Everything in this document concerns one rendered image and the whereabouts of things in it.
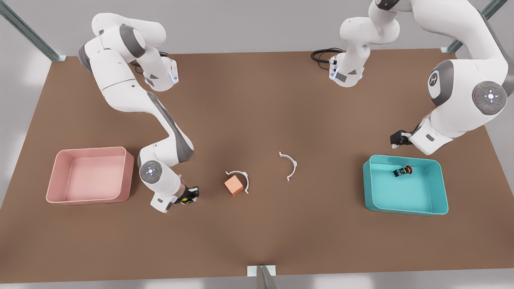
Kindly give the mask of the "blue storage box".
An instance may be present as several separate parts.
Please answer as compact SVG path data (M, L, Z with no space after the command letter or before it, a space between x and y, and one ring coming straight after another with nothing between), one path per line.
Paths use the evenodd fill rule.
M412 174L395 177L405 166ZM372 155L362 166L365 206L373 212L438 216L449 205L441 165L432 159Z

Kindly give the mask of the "pink storage box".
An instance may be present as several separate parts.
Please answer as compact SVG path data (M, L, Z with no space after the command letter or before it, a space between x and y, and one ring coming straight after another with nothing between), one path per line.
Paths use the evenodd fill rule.
M129 199L134 157L123 147L67 149L54 161L46 194L51 204L119 203Z

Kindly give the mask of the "orange cube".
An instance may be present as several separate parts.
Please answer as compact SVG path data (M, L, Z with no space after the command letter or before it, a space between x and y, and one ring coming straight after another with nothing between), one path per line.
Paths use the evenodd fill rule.
M232 175L224 183L232 196L236 196L245 189L245 186L239 181L236 175Z

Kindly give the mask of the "white curved bracket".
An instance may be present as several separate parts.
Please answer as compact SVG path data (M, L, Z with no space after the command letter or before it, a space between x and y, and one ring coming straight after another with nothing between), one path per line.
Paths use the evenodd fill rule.
M245 183L245 185L244 185L244 186L245 186L245 189L244 189L243 191L244 191L246 194L249 194L249 192L248 192L248 189L249 189L249 175L248 175L246 172L244 172L244 171L231 171L231 172L226 171L225 173L226 173L226 175L227 175L227 176L229 176L229 177L230 177L230 176L232 176L232 175L242 175L242 176L244 176L246 183Z
M296 168L297 168L297 165L298 165L298 164L297 164L297 161L296 161L296 160L294 160L291 156L289 156L289 155L287 155L287 154L283 154L283 153L281 153L281 152L279 152L279 157L281 157L281 158L286 158L286 159L290 160L290 161L291 161L291 163L292 163L293 170L292 170L292 172L291 172L291 173L286 177L287 181L289 182L289 181L290 181L290 179L291 179L291 177L292 177L292 176L294 175L294 173L296 172Z

